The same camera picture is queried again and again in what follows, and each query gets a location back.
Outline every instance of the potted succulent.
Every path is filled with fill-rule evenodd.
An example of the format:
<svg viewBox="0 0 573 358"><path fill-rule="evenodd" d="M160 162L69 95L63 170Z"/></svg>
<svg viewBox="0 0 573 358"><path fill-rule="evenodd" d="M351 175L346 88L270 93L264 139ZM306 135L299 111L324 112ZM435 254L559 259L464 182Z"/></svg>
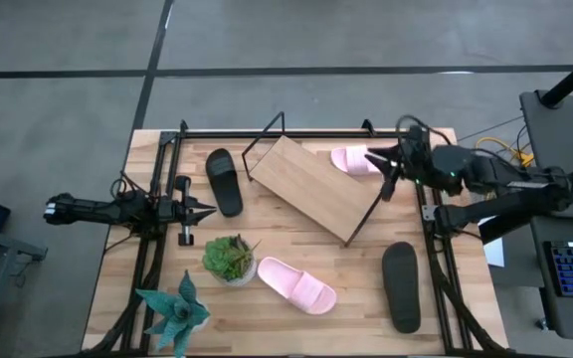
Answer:
<svg viewBox="0 0 573 358"><path fill-rule="evenodd" d="M196 297L196 286L187 270L178 286L178 294L144 289L137 289L136 293L151 309L163 316L160 322L145 330L147 334L161 334L156 350L173 342L174 355L176 358L183 357L189 335L202 329L209 321L209 311Z"/></svg>
<svg viewBox="0 0 573 358"><path fill-rule="evenodd" d="M207 243L203 266L223 284L242 286L256 275L254 249L258 244L251 248L240 234L217 238Z"/></svg>

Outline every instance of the pink slide sandal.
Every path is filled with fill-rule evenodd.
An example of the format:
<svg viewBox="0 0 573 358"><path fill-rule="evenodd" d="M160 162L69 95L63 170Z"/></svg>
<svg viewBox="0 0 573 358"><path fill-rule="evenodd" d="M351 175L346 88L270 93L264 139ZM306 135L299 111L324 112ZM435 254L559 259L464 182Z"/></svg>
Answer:
<svg viewBox="0 0 573 358"><path fill-rule="evenodd" d="M328 312L337 294L328 284L275 258L264 258L258 276L293 305L308 314Z"/></svg>
<svg viewBox="0 0 573 358"><path fill-rule="evenodd" d="M364 157L366 153L366 145L335 148L330 152L330 160L337 169L347 174L367 175L379 173L377 167Z"/></svg>

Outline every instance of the wooden table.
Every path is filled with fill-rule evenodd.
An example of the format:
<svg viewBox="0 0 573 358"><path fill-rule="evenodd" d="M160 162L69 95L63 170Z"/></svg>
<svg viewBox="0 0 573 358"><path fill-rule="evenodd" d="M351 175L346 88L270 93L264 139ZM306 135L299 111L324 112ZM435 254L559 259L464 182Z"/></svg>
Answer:
<svg viewBox="0 0 573 358"><path fill-rule="evenodd" d="M139 185L148 188L158 143L159 130L134 132L125 171ZM445 129L454 141L455 134ZM394 145L395 139L296 139L305 149L329 160L330 150L339 146L368 144ZM178 174L192 178L191 195L216 205L205 174L205 160L217 148L226 148L234 158L244 200L243 213L225 218L216 213L192 229L194 247L179 247L180 225L171 225L162 264L160 290L174 292L188 269L198 287L198 297L207 304L211 319L205 329L192 335L187 354L191 355L398 355L440 354L443 343L428 268L414 183L400 181L389 203L373 212L350 248L296 208L278 198L258 182L249 182L242 162L242 151L249 139L184 139ZM250 167L275 142L261 140L248 154ZM379 188L377 175L358 178L367 186ZM466 200L467 196L458 198ZM112 228L107 244L124 238L126 229ZM309 271L337 292L337 304L327 314L307 315L266 286L259 278L240 288L222 286L202 264L205 243L214 238L240 233L257 247L258 259L276 257L287 264ZM382 289L381 258L395 242L408 242L417 252L422 323L414 334L397 332L391 322ZM138 239L108 252L101 264L95 298L90 312L83 348L94 346L118 318L127 303ZM453 240L464 300L485 330L506 346L501 316L496 303L481 242L460 236ZM140 336L141 307L136 319L134 346ZM453 337L460 343L454 310L449 307ZM154 352L153 336L150 352ZM172 354L171 347L161 354Z"/></svg>

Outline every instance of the aloe plant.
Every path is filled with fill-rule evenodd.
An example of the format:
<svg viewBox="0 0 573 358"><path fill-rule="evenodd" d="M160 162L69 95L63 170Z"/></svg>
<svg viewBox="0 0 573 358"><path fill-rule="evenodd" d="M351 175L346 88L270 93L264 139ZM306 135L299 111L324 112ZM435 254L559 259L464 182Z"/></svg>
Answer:
<svg viewBox="0 0 573 358"><path fill-rule="evenodd" d="M255 248L249 248L240 234L217 238L207 243L203 256L203 266L227 281L242 278L252 264Z"/></svg>
<svg viewBox="0 0 573 358"><path fill-rule="evenodd" d="M160 322L145 330L147 334L162 335L156 350L173 342L174 355L177 358L183 357L192 328L209 317L205 306L196 299L196 286L187 270L178 286L178 294L144 289L137 289L136 293L143 297L151 309L163 316Z"/></svg>

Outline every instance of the green plant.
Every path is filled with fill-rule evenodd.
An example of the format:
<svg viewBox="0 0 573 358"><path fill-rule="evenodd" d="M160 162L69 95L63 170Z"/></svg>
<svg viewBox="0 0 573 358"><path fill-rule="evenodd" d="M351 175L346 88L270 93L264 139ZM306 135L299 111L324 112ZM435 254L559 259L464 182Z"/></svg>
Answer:
<svg viewBox="0 0 573 358"><path fill-rule="evenodd" d="M163 315L160 322L145 330L147 334L162 334L156 350L174 342L174 355L184 356L192 328L209 317L205 306L196 299L196 286L187 270L178 286L178 294L144 289L137 289L136 293L151 309Z"/></svg>
<svg viewBox="0 0 573 358"><path fill-rule="evenodd" d="M203 266L227 281L241 278L252 264L253 251L258 244L249 248L240 234L217 238L207 243Z"/></svg>

